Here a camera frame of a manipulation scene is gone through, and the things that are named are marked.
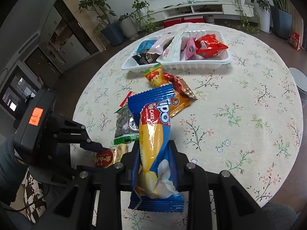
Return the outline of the grey sleeve left forearm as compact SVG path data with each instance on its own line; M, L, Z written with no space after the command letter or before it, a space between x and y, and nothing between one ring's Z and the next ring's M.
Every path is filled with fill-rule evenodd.
M16 158L13 140L14 135L11 135L1 145L1 202L8 206L15 201L28 170L28 166Z

